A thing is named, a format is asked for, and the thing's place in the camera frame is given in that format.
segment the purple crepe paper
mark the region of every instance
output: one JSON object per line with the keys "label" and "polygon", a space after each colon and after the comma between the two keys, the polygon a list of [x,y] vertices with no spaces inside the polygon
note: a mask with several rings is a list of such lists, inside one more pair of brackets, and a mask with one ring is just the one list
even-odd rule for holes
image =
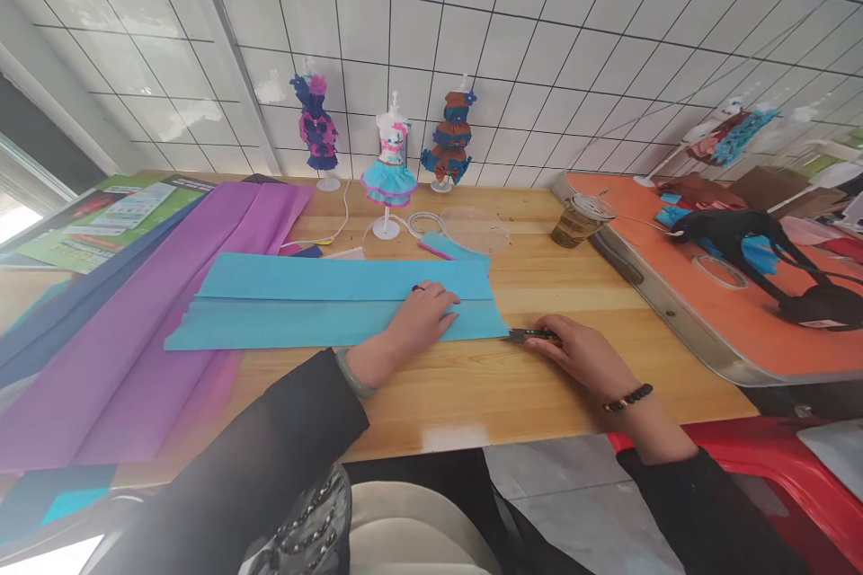
{"label": "purple crepe paper", "polygon": [[0,472],[152,458],[216,354],[167,353],[165,337],[223,248],[272,253],[311,193],[214,189],[6,411]]}

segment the left hand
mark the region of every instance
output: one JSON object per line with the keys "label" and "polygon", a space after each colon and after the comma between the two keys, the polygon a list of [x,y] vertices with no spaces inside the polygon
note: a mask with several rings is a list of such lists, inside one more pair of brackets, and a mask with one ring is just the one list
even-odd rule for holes
{"label": "left hand", "polygon": [[457,313],[445,314],[461,303],[440,283],[423,281],[408,295],[393,321],[379,335],[348,351],[353,374],[372,388],[383,385],[405,362],[437,343]]}

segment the tiled wall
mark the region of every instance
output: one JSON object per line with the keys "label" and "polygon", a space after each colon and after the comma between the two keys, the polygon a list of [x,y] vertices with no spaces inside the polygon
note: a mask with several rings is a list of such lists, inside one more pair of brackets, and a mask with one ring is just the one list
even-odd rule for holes
{"label": "tiled wall", "polygon": [[[19,1],[152,166],[267,172],[195,0]],[[343,176],[374,160],[373,115],[398,90],[410,164],[428,181],[418,157],[462,73],[479,97],[465,183],[644,173],[747,90],[752,102],[780,96],[783,111],[831,93],[807,137],[863,124],[863,0],[829,0],[778,40],[822,0],[223,1],[287,174],[315,173],[288,85],[305,55],[329,83]]]}

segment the green booklet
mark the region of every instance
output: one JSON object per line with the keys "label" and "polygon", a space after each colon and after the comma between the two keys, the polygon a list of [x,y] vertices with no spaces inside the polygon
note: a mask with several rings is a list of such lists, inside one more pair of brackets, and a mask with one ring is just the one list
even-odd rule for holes
{"label": "green booklet", "polygon": [[87,274],[215,186],[182,175],[161,181],[114,175],[16,252]]}

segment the gray floor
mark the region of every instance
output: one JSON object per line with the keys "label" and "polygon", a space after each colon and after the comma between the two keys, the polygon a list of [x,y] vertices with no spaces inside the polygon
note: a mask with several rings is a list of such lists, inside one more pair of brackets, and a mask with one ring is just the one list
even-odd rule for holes
{"label": "gray floor", "polygon": [[485,459],[500,493],[596,575],[683,573],[605,436],[487,447]]}

